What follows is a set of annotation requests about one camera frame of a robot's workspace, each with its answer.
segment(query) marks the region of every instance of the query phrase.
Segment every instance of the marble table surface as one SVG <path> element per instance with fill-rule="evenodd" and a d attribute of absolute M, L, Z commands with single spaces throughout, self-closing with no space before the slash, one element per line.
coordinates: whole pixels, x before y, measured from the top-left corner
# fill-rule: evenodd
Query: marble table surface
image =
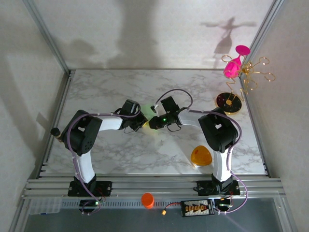
<path fill-rule="evenodd" d="M 77 70 L 72 80 L 58 127 L 63 130 L 77 110 L 110 113 L 126 99 L 137 101 L 146 117 L 150 106 L 166 91 L 183 88 L 193 96 L 191 109 L 212 110 L 218 94 L 228 91 L 222 71 L 199 70 Z M 172 92 L 176 103 L 187 106 L 188 96 Z M 246 104 L 232 116 L 243 130 L 240 143 L 232 154 L 236 174 L 264 174 L 264 166 Z M 211 174 L 213 163 L 195 168 L 190 161 L 193 149 L 207 147 L 199 128 L 183 126 L 178 132 L 166 128 L 143 127 L 125 134 L 123 130 L 102 131 L 92 149 L 92 163 L 98 174 Z M 70 152 L 54 140 L 48 160 L 48 173 L 74 173 Z"/>

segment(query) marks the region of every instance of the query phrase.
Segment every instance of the black knob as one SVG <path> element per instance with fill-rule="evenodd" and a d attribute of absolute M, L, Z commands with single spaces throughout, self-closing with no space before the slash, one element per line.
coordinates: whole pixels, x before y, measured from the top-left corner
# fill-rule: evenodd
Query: black knob
<path fill-rule="evenodd" d="M 50 130 L 50 133 L 51 133 L 53 136 L 55 136 L 56 138 L 59 137 L 59 136 L 61 135 L 61 132 L 60 132 L 60 130 L 59 130 L 57 127 L 52 128 L 52 129 Z"/>

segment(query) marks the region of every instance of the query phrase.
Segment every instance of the orange translucent lid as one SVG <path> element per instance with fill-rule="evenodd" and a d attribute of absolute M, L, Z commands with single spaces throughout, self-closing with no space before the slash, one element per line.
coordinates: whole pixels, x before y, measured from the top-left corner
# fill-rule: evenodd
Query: orange translucent lid
<path fill-rule="evenodd" d="M 141 197 L 141 203 L 146 209 L 151 209 L 155 203 L 154 197 L 150 193 L 145 193 Z"/>
<path fill-rule="evenodd" d="M 211 153 L 204 146 L 197 146 L 191 154 L 191 162 L 198 166 L 210 165 L 212 162 Z"/>

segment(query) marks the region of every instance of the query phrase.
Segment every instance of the white wall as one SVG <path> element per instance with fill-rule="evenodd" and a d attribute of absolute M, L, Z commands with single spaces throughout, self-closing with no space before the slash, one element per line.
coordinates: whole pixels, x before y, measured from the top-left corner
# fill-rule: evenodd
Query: white wall
<path fill-rule="evenodd" d="M 34 0 L 70 69 L 222 68 L 273 0 Z"/>
<path fill-rule="evenodd" d="M 22 0 L 0 5 L 0 231 L 8 231 L 54 115 L 63 71 Z"/>
<path fill-rule="evenodd" d="M 300 232 L 309 231 L 309 1 L 286 1 L 260 47 L 270 59 L 263 77 L 250 92 L 271 174 L 282 179 Z"/>

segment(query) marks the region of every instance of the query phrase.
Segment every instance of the black round base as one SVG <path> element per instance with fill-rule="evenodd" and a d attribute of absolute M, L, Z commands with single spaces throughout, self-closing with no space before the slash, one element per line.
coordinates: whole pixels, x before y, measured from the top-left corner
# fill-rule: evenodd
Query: black round base
<path fill-rule="evenodd" d="M 216 106 L 222 108 L 228 115 L 234 115 L 241 109 L 242 103 L 233 93 L 221 93 L 217 96 Z"/>

